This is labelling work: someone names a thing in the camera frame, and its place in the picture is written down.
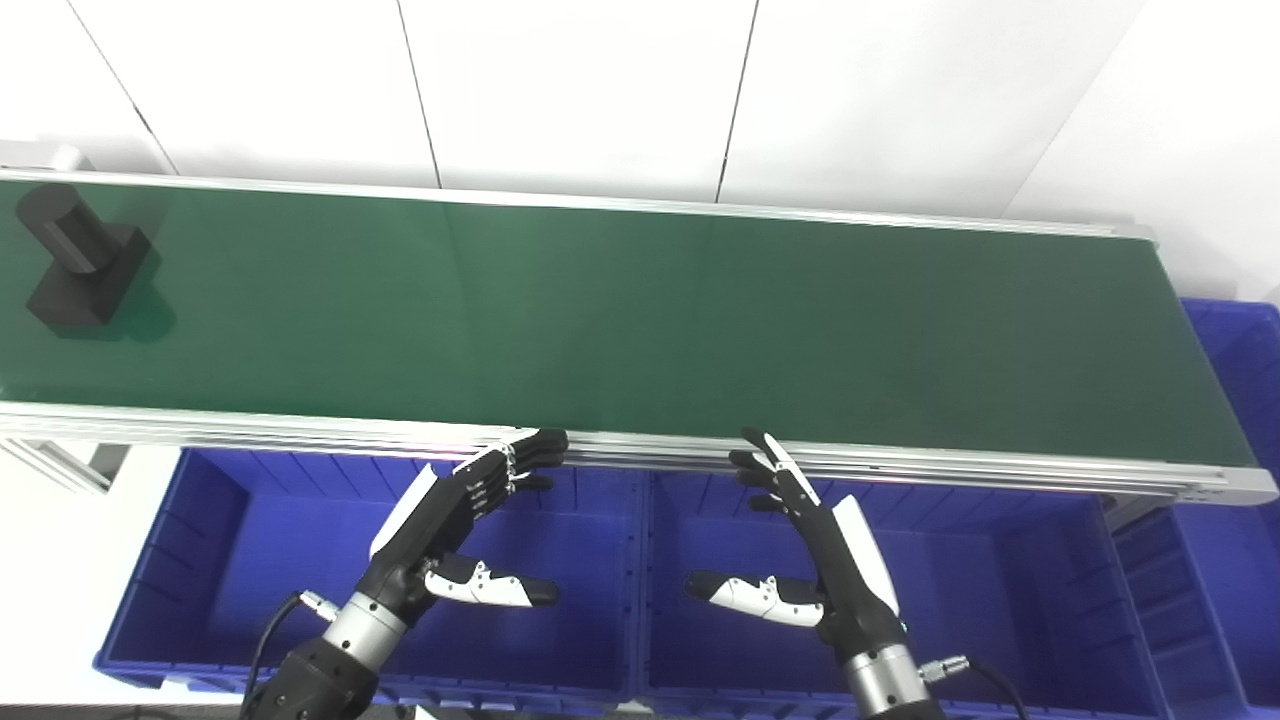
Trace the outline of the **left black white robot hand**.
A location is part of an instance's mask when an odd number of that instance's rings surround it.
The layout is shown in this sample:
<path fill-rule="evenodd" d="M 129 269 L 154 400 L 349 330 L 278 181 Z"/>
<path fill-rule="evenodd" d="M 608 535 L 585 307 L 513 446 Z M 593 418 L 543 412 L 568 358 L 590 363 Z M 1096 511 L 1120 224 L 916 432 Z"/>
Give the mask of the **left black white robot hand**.
<path fill-rule="evenodd" d="M 439 600 L 499 607 L 550 606 L 556 583 L 520 577 L 460 552 L 475 523 L 521 491 L 553 487 L 570 446 L 562 429 L 527 429 L 486 446 L 436 477 L 419 474 L 372 542 L 355 591 L 369 611 L 388 611 L 415 626 Z"/>

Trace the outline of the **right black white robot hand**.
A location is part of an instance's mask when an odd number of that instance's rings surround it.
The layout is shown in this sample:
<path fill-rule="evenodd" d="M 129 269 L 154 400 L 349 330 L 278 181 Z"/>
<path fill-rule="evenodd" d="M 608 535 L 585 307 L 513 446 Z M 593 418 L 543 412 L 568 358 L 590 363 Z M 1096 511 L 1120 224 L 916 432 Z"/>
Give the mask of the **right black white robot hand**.
<path fill-rule="evenodd" d="M 751 509 L 777 512 L 796 530 L 815 582 L 778 575 L 694 570 L 694 598 L 768 623 L 813 628 L 840 664 L 905 646 L 908 633 L 882 553 L 852 496 L 824 503 L 803 469 L 772 434 L 746 428 L 749 450 L 730 451 L 741 486 L 756 489 Z"/>

